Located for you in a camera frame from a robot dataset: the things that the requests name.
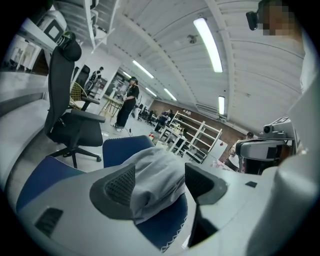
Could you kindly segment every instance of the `fluorescent light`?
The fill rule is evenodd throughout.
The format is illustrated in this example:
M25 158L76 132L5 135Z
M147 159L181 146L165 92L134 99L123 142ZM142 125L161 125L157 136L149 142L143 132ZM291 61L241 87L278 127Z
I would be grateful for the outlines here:
M221 65L219 52L218 52L217 45L216 45L215 40L210 32L210 29L208 27L206 20L204 18L198 18L193 21L193 24L195 25L196 29L198 30L198 32L204 42L206 50L209 53L214 72L221 73L222 72L222 65Z
M164 88L164 90L165 90L165 92L167 93L167 94L169 94L170 95L170 97L174 100L174 101L177 101L177 99L171 94L171 92L170 91L168 91L168 89L167 88Z
M149 90L147 87L145 88L149 93L151 93L154 97L157 97L157 95L156 94L154 94L154 92L153 91L151 91L151 90Z
M146 73L149 77L154 78L152 74L150 74L143 66L141 66L138 62L135 60L133 61L133 64L136 65L138 68L140 68L144 73Z
M128 73L126 73L126 72L124 72L124 71L123 71L123 73L124 73L124 75L127 76L128 78L131 78L131 75L129 75Z
M225 97L219 96L219 114L225 114Z

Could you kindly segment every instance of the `chair armrest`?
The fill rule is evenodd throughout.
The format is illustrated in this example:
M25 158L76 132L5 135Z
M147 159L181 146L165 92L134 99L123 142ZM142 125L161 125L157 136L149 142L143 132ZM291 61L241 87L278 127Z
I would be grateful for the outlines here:
M100 102L98 100L96 100L96 99L93 99L93 98L88 98L88 97L82 96L81 100L83 102L89 102L89 103L94 103L94 104L100 105Z
M89 112L81 111L78 109L72 109L71 110L72 115L78 116L80 119L88 120L88 121L97 121L99 123L104 123L106 121L106 118L101 115L92 114Z

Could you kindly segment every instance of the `black pants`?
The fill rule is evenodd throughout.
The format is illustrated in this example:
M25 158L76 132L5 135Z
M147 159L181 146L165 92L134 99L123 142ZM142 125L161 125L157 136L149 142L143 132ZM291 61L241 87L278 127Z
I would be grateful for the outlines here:
M119 113L116 117L116 126L118 126L119 128L124 128L126 126L128 117L132 111L133 107L127 107L126 103L123 104L123 106L121 107L121 109L119 110Z
M235 172L238 170L238 167L236 167L229 159L227 159L224 164Z
M158 131L161 129L160 125L164 126L165 124L158 122L158 123L156 124L155 128L154 128L154 131L155 131L155 132L158 132Z

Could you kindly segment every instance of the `blue chair seat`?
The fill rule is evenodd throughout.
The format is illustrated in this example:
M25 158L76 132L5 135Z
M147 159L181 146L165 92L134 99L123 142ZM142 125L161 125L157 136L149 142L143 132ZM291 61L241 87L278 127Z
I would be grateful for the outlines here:
M155 145L147 136L107 139L102 146L103 165L121 165L141 150ZM188 202L182 194L172 205L136 227L159 250L166 251L183 227L188 215Z
M38 164L24 184L16 202L16 212L55 183L81 174L85 172L47 156Z

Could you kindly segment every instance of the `chair headrest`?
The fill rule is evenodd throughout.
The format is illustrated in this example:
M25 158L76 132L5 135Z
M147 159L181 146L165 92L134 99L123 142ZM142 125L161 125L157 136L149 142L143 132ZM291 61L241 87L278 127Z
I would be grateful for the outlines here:
M62 55L71 62L76 62L80 59L82 50L80 45L75 41L71 40L67 44L60 45Z

